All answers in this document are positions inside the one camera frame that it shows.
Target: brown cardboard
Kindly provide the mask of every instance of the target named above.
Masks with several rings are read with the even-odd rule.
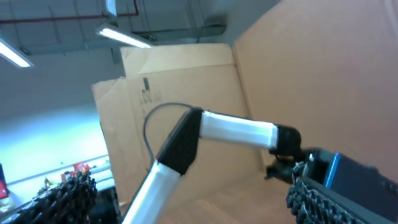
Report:
[[[281,1],[234,45],[251,116],[398,181],[397,7]]]
[[[150,167],[142,138],[145,115],[167,102],[248,116],[232,51],[224,44],[122,48],[126,77],[93,85],[120,202],[129,204]],[[149,89],[145,87],[147,78]],[[156,155],[185,108],[164,108],[151,117],[149,144]],[[197,157],[168,203],[175,208],[258,172],[259,151],[200,140]]]

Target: red pipe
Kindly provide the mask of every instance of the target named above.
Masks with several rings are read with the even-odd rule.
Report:
[[[137,0],[134,0],[135,13],[122,13],[118,14],[118,17],[131,17],[138,16],[139,11],[137,7]],[[66,17],[54,17],[54,18],[36,18],[36,19],[9,19],[0,20],[0,24],[17,24],[21,22],[48,22],[48,21],[67,21],[67,20],[80,20],[80,19],[103,19],[108,18],[108,15],[92,15],[92,16],[66,16]]]

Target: ceiling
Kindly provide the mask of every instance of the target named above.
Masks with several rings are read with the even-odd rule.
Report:
[[[109,21],[128,32],[200,27],[207,5],[207,0],[116,0],[120,17],[114,18],[105,0],[0,0],[0,30],[19,47],[84,43],[100,39],[95,28]],[[73,18],[50,19],[60,17]]]

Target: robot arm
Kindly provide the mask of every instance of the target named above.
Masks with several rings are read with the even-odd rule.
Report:
[[[293,158],[276,160],[267,168],[267,176],[293,183],[286,200],[297,223],[392,224],[397,220],[398,185],[375,168],[319,148],[303,151],[295,128],[192,108],[164,142],[123,224],[158,221],[195,160],[198,138],[260,147]]]
[[[301,152],[300,133],[294,128],[192,108],[162,146],[123,224],[157,222],[181,176],[195,160],[198,138],[260,147],[285,156]]]

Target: ceiling light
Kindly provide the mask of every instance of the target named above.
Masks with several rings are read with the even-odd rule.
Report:
[[[28,68],[33,66],[32,62],[27,60],[23,54],[21,54],[14,47],[7,44],[6,41],[0,38],[0,55],[7,59],[9,62],[21,68]]]
[[[136,47],[151,48],[151,46],[153,46],[153,44],[149,40],[146,40],[136,34],[131,34],[131,33],[125,32],[125,31],[121,30],[120,28],[112,26],[107,23],[99,26],[96,29],[96,33],[98,35],[102,35],[102,36],[110,38],[110,39],[118,40],[125,44],[133,45]]]

